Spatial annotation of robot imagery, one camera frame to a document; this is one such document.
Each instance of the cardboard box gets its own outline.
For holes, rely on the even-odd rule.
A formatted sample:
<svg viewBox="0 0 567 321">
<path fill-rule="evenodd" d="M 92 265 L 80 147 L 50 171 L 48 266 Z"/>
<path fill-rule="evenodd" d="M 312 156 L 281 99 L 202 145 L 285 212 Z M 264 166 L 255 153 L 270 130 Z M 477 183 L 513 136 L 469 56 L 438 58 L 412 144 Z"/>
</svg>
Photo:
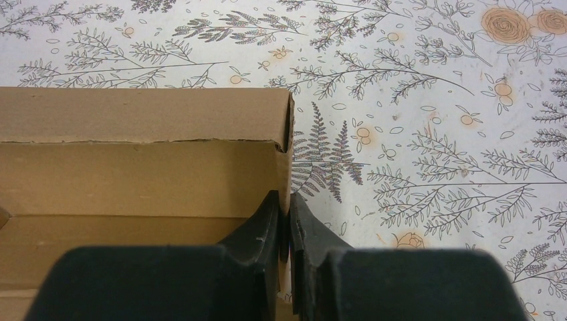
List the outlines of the cardboard box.
<svg viewBox="0 0 567 321">
<path fill-rule="evenodd" d="M 0 320 L 21 320 L 81 245 L 216 243 L 280 191 L 293 100 L 278 89 L 0 88 Z"/>
</svg>

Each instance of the white tablecloth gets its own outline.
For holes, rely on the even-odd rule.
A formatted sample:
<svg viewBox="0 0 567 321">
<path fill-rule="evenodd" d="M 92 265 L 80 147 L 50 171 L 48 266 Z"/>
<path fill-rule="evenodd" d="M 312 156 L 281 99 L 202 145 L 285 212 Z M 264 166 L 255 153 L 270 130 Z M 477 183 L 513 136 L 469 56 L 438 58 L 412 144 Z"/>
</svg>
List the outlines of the white tablecloth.
<svg viewBox="0 0 567 321">
<path fill-rule="evenodd" d="M 288 88 L 292 187 L 332 231 L 357 247 L 490 252 L 529 318 L 565 320 L 565 10 L 0 0 L 0 85 Z"/>
</svg>

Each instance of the floral pattern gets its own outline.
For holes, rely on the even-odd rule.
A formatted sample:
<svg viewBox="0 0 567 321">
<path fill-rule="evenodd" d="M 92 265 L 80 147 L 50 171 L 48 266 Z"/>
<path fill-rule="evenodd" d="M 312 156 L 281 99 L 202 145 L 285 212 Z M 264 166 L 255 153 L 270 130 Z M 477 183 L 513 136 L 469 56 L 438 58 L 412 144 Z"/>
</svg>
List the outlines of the floral pattern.
<svg viewBox="0 0 567 321">
<path fill-rule="evenodd" d="M 562 0 L 0 0 L 0 85 L 286 88 L 292 190 L 327 227 L 354 246 L 488 252 L 528 320 L 563 320 L 566 14 Z"/>
</svg>

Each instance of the box flap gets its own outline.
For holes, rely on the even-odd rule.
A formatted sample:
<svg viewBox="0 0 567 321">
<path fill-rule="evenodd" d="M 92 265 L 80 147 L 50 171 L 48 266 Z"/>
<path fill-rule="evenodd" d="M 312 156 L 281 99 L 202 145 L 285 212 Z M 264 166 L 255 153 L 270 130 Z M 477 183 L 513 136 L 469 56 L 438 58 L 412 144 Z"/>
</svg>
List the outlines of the box flap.
<svg viewBox="0 0 567 321">
<path fill-rule="evenodd" d="M 0 207 L 247 217 L 277 189 L 287 213 L 292 124 L 286 90 L 0 88 Z"/>
<path fill-rule="evenodd" d="M 0 88 L 2 142 L 272 140 L 287 150 L 284 89 Z"/>
</svg>

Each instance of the orange flower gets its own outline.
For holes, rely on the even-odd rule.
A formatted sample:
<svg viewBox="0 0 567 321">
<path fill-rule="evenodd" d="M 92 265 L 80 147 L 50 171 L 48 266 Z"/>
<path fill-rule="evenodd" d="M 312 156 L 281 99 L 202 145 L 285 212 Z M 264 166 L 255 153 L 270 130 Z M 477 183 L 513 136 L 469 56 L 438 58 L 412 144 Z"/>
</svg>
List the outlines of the orange flower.
<svg viewBox="0 0 567 321">
<path fill-rule="evenodd" d="M 537 14 L 534 24 L 539 30 L 562 35 L 567 33 L 567 16 L 559 10 L 545 10 Z"/>
<path fill-rule="evenodd" d="M 512 9 L 493 8 L 482 17 L 482 28 L 494 41 L 522 43 L 530 36 L 528 18 Z"/>
<path fill-rule="evenodd" d="M 406 235 L 402 236 L 402 238 L 398 239 L 398 245 L 396 246 L 397 249 L 424 249 L 425 246 L 423 245 L 423 239 L 414 233 L 407 233 Z"/>
</svg>

